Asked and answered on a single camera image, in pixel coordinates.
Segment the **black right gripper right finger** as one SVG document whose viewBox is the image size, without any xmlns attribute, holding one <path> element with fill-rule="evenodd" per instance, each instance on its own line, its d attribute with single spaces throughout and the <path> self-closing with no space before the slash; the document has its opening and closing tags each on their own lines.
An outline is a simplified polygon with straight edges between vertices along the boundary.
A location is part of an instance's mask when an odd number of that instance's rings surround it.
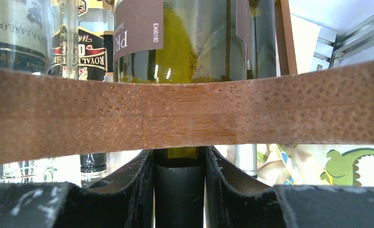
<svg viewBox="0 0 374 228">
<path fill-rule="evenodd" d="M 374 187 L 270 187 L 215 147 L 205 152 L 209 228 L 374 228 Z"/>
</svg>

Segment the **green wine bottle grey capsule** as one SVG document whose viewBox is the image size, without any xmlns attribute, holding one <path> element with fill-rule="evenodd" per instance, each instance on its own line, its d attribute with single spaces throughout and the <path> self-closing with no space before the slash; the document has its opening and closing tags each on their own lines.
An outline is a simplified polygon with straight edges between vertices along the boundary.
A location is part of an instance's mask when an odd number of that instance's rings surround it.
<svg viewBox="0 0 374 228">
<path fill-rule="evenodd" d="M 48 72 L 48 0 L 0 0 L 0 67 Z"/>
</svg>

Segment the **green wine bottle dark label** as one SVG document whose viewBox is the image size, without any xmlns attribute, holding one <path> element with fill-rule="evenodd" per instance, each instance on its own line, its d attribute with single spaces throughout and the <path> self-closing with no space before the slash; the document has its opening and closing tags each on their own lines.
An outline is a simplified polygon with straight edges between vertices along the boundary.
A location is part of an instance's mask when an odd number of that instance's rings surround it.
<svg viewBox="0 0 374 228">
<path fill-rule="evenodd" d="M 258 177 L 257 145 L 236 145 L 235 162 L 238 168 L 243 170 L 249 176 L 256 179 Z"/>
</svg>

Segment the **clear whisky bottle black label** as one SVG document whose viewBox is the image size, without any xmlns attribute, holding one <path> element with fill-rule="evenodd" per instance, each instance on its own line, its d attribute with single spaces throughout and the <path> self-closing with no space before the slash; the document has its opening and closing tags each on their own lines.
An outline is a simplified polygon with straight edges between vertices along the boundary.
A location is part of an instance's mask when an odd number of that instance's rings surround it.
<svg viewBox="0 0 374 228">
<path fill-rule="evenodd" d="M 78 79 L 104 81 L 112 75 L 113 2 L 79 0 Z M 80 156 L 80 184 L 87 188 L 107 172 L 106 154 Z"/>
</svg>

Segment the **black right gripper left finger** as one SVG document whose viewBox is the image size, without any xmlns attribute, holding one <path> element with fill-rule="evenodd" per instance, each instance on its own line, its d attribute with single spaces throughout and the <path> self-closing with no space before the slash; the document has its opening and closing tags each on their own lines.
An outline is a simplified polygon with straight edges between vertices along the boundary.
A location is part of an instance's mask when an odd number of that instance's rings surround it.
<svg viewBox="0 0 374 228">
<path fill-rule="evenodd" d="M 0 228 L 151 228 L 153 155 L 141 151 L 88 188 L 0 184 Z"/>
</svg>

